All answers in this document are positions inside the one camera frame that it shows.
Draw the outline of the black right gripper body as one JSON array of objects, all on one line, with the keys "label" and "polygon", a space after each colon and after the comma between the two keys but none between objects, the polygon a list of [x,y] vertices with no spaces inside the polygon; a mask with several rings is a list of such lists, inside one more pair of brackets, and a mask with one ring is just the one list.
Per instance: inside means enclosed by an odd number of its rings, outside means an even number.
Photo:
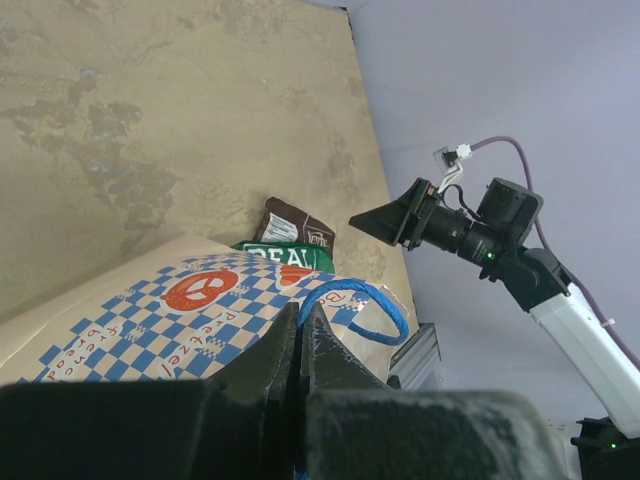
[{"label": "black right gripper body", "polygon": [[426,242],[481,268],[503,254],[498,233],[462,210],[445,207],[436,187],[426,179],[415,180],[393,204],[400,208],[393,244],[413,250]]}]

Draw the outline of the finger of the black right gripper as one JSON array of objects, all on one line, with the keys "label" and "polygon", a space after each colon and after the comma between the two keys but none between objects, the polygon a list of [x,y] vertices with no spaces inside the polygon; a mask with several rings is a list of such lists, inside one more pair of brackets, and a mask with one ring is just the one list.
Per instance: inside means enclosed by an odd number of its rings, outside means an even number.
[{"label": "finger of the black right gripper", "polygon": [[415,180],[411,187],[396,200],[352,216],[348,224],[387,245],[403,243],[410,237],[416,224],[413,204],[420,187]]}]

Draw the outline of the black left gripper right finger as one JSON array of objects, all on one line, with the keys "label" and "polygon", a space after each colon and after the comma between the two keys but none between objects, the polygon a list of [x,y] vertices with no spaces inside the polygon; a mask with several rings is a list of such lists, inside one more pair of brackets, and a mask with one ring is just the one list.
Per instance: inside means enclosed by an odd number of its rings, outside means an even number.
[{"label": "black left gripper right finger", "polygon": [[320,306],[302,346],[308,478],[557,478],[546,425],[524,397],[393,389],[347,350]]}]

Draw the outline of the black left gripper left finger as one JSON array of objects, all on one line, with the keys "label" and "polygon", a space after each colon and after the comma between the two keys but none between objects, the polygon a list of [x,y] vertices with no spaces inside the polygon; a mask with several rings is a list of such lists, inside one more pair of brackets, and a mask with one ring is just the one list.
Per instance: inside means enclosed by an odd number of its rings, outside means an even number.
[{"label": "black left gripper left finger", "polygon": [[3,387],[2,477],[292,478],[298,313],[204,380]]}]

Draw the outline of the green chips bag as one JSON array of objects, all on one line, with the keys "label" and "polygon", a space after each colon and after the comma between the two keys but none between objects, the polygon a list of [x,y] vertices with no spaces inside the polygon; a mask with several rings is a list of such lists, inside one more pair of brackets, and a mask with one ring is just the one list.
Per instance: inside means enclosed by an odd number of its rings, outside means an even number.
[{"label": "green chips bag", "polygon": [[321,246],[309,243],[243,241],[233,245],[232,248],[286,265],[329,274],[335,273],[335,266],[329,252]]}]

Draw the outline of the brown chips bag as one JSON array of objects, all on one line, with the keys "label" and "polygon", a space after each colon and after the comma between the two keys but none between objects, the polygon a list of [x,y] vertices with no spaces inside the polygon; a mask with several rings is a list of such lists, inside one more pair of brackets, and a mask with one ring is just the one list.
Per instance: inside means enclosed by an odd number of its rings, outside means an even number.
[{"label": "brown chips bag", "polygon": [[276,197],[268,198],[264,208],[255,241],[306,243],[333,254],[336,234],[328,225]]}]

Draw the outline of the blue checkered paper bag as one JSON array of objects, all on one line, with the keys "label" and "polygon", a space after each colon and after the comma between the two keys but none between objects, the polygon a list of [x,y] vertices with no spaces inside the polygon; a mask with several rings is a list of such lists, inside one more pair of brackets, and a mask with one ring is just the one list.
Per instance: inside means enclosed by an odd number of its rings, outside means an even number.
[{"label": "blue checkered paper bag", "polygon": [[384,285],[185,236],[6,322],[1,381],[205,378],[260,340],[288,304],[319,305],[380,379],[411,331]]}]

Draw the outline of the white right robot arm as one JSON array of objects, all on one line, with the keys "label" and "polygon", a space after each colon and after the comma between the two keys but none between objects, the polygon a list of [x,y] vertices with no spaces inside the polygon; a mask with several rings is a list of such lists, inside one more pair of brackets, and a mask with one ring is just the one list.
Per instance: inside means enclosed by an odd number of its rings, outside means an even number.
[{"label": "white right robot arm", "polygon": [[453,210],[419,178],[398,199],[354,215],[350,226],[408,250],[427,242],[503,283],[519,307],[552,338],[604,406],[603,419],[581,420],[577,450],[584,479],[639,476],[639,369],[582,302],[569,271],[546,248],[528,248],[543,199],[501,178],[474,213]]}]

